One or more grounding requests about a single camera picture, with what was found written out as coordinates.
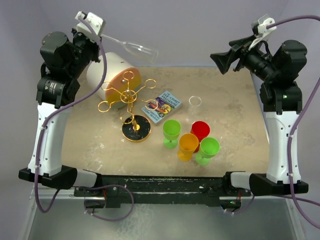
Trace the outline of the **clear wine glass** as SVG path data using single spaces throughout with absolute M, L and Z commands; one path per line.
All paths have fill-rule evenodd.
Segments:
M 152 64 L 156 61 L 158 57 L 159 51 L 157 49 L 146 47 L 141 44 L 129 41 L 121 41 L 105 34 L 102 34 L 101 36 L 121 45 L 127 52 L 129 52 L 133 56 L 146 60 Z

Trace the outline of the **red plastic goblet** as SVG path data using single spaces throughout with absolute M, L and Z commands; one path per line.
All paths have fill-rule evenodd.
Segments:
M 198 146 L 194 151 L 195 153 L 199 151 L 201 141 L 210 134 L 210 131 L 210 126 L 204 121 L 195 121 L 192 124 L 190 133 L 198 139 Z

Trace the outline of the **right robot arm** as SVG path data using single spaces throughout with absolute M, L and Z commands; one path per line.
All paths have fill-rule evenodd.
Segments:
M 305 194 L 309 185 L 301 178 L 294 138 L 295 122 L 302 116 L 303 94 L 295 80 L 307 63 L 308 51 L 304 44 L 290 39 L 271 54 L 265 40 L 251 46 L 254 40 L 252 35 L 230 41 L 229 51 L 212 53 L 210 58 L 222 74 L 237 61 L 235 72 L 246 68 L 262 80 L 259 97 L 268 133 L 268 169 L 266 173 L 226 172 L 222 190 L 228 196 L 240 189 L 249 190 L 255 196 Z

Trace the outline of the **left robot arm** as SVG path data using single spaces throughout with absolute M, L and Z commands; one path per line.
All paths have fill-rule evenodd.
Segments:
M 42 39 L 40 54 L 43 64 L 37 84 L 38 123 L 31 160 L 19 170 L 18 178 L 28 182 L 35 179 L 43 186 L 68 190 L 76 185 L 79 170 L 62 164 L 62 143 L 67 120 L 72 109 L 64 106 L 75 101 L 80 88 L 78 78 L 91 62 L 99 61 L 99 47 L 84 33 L 72 29 L 72 40 L 61 31 Z

